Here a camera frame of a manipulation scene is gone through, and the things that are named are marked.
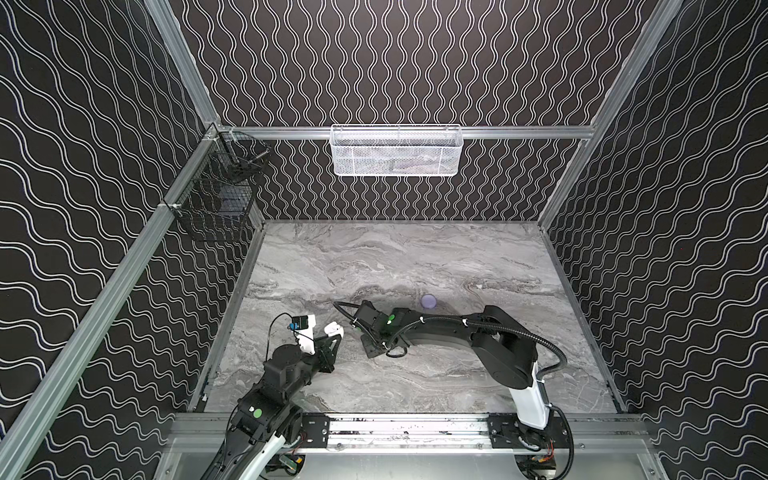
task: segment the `wavy patterned wall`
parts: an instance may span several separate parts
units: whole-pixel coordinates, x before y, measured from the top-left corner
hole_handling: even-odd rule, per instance
[[[23,478],[152,478],[247,250],[169,230]]]
[[[197,146],[143,2],[0,0],[0,438]]]
[[[173,0],[222,122],[583,125],[654,0]]]
[[[768,2],[685,2],[550,234],[671,478],[766,478]]]
[[[453,177],[338,177],[328,142],[280,141],[257,203],[279,220],[536,221],[577,144],[468,141]]]

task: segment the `purple round object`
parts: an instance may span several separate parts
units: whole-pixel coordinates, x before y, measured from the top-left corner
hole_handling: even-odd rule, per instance
[[[434,295],[426,294],[422,297],[422,306],[426,309],[433,309],[437,306],[437,299]]]

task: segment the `gray marble surface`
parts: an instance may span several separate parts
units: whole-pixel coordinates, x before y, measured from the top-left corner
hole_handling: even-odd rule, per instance
[[[331,305],[371,300],[382,311],[472,313],[497,305],[558,344],[566,369],[546,378],[566,412],[615,412],[610,393],[532,224],[271,223],[206,410],[229,412],[262,373],[266,331],[285,311],[314,313],[318,327],[345,326],[336,371],[318,374],[296,402],[323,412],[514,412],[508,390],[471,351],[415,346],[407,356],[367,359],[355,331]],[[270,349],[292,343],[278,321]],[[539,347],[539,362],[554,362]]]

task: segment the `black wire mesh basket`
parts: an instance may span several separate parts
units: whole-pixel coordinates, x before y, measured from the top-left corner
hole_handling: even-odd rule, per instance
[[[215,145],[187,186],[181,205],[172,211],[181,227],[196,241],[249,241],[253,234],[250,211],[256,198],[255,180],[266,166],[270,148],[256,141],[235,154],[231,142]]]

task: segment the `white wire mesh basket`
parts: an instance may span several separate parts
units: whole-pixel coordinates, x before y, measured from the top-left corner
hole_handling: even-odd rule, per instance
[[[333,125],[336,175],[451,177],[464,139],[459,125]]]

